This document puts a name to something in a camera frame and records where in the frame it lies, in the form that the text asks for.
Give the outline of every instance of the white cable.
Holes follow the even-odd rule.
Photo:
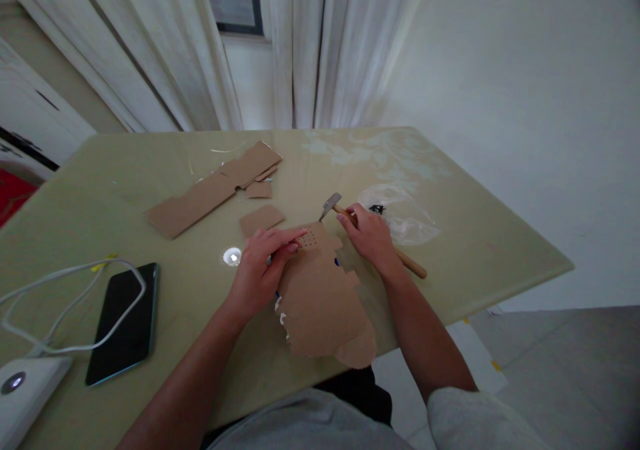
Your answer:
[[[131,270],[135,276],[135,278],[138,280],[138,282],[140,283],[140,293],[138,294],[138,296],[135,298],[135,300],[132,302],[132,304],[129,306],[129,308],[127,310],[125,310],[125,312],[120,316],[120,318],[118,319],[118,321],[114,324],[114,326],[111,328],[111,330],[108,332],[108,334],[105,335],[105,337],[100,340],[97,343],[94,343],[92,345],[78,345],[75,347],[67,347],[64,349],[54,349],[51,348],[50,346],[48,346],[48,341],[40,341],[37,338],[35,338],[34,336],[32,336],[31,334],[27,333],[26,331],[14,327],[12,324],[10,324],[9,322],[9,318],[13,312],[14,307],[16,306],[16,304],[20,301],[20,299],[22,298],[22,296],[26,293],[31,291],[32,289],[36,288],[39,285],[42,285],[43,283],[46,282],[50,282],[53,280],[58,280],[59,278],[62,277],[66,277],[67,275],[70,275],[72,273],[76,273],[80,270],[84,270],[87,268],[92,268],[95,267],[96,265],[101,265],[101,264],[110,264],[113,262],[118,262],[122,265],[124,265],[125,267],[128,267],[129,270]],[[89,292],[89,290],[92,288],[93,284],[98,280],[99,276],[102,274],[104,270],[104,266],[102,268],[100,268],[100,270],[98,270],[97,275],[93,278],[93,280],[91,281],[91,283],[89,284],[89,286],[84,290],[84,292],[82,292],[78,297],[76,297],[76,299],[71,302],[71,304],[62,312],[62,314],[60,314],[60,316],[57,318],[56,322],[53,324],[51,330],[49,331],[49,333],[47,334],[46,340],[49,340],[52,336],[53,333],[55,332],[56,328],[58,327],[58,325],[60,325],[60,322],[62,322],[62,318],[64,318],[64,316],[67,314],[67,312],[76,304],[78,303],[80,300],[82,300],[82,298],[84,298],[84,296]],[[58,270],[56,272],[50,273],[48,275],[45,275],[44,277],[36,280],[33,283],[30,283],[29,285],[27,285],[26,287],[22,287],[18,290],[14,290],[8,294],[6,294],[4,297],[0,298],[0,305],[2,305],[4,302],[10,300],[13,297],[17,297],[14,302],[11,304],[11,306],[9,307],[9,309],[5,312],[4,317],[2,318],[2,326],[28,340],[29,342],[31,342],[32,344],[36,345],[37,347],[39,347],[43,352],[45,353],[66,353],[66,352],[72,352],[72,351],[84,351],[84,350],[93,350],[94,348],[98,348],[100,345],[102,345],[104,342],[106,342],[112,335],[113,333],[116,331],[116,329],[118,328],[118,326],[120,326],[120,324],[122,323],[122,320],[124,320],[126,318],[126,316],[129,314],[129,312],[131,312],[131,310],[134,308],[135,304],[138,303],[140,301],[140,299],[142,298],[142,296],[145,294],[145,291],[147,290],[147,283],[145,282],[144,278],[142,278],[142,275],[140,274],[140,272],[138,271],[137,268],[135,268],[132,264],[130,264],[128,261],[123,260],[123,259],[106,259],[106,260],[100,260],[100,261],[96,261],[93,263],[86,263],[84,265],[78,265],[76,267],[70,267],[64,270]]]

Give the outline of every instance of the white curtain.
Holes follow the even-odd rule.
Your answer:
[[[134,132],[240,130],[209,0],[18,0]]]
[[[408,0],[271,0],[281,128],[371,124]]]

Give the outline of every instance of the clear plastic bag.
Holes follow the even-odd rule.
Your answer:
[[[402,188],[394,183],[381,183],[364,190],[358,202],[367,210],[382,205],[382,217],[398,245],[422,245],[440,233],[429,214]]]

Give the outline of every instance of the dark pants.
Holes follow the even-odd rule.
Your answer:
[[[370,419],[391,426],[391,396],[386,390],[375,384],[371,367],[362,370],[348,370],[319,383],[314,388],[332,393],[340,400],[360,410]],[[208,432],[202,440],[200,449],[205,450],[216,438],[241,420]]]

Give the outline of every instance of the green table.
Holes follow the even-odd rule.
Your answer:
[[[143,212],[184,193],[198,179],[257,140],[284,160],[274,174],[273,199],[242,192],[169,241]],[[88,353],[75,354],[69,374],[25,440],[25,448],[112,448],[158,390],[222,303],[235,268],[222,254],[244,246],[238,219],[265,203],[286,216],[287,228],[317,220],[340,192],[345,206],[365,188],[395,181],[428,209],[441,229],[424,245],[402,247],[429,271],[416,280],[444,324],[554,278],[572,263],[476,180],[410,128],[326,131],[244,131],[97,135],[74,155],[0,231],[0,295],[58,269],[110,253],[137,266],[160,265],[153,354],[134,370],[95,388],[84,384]],[[355,269],[357,291],[376,329],[379,354],[397,347],[387,300],[374,270],[356,254],[336,219],[330,234],[345,241],[341,264]],[[90,343],[106,282],[59,328],[54,345]],[[92,274],[76,274],[28,295],[14,320],[44,336]],[[29,345],[1,331],[0,365]],[[213,406],[211,426],[252,412],[344,370],[333,358],[293,356],[269,306],[243,332]]]

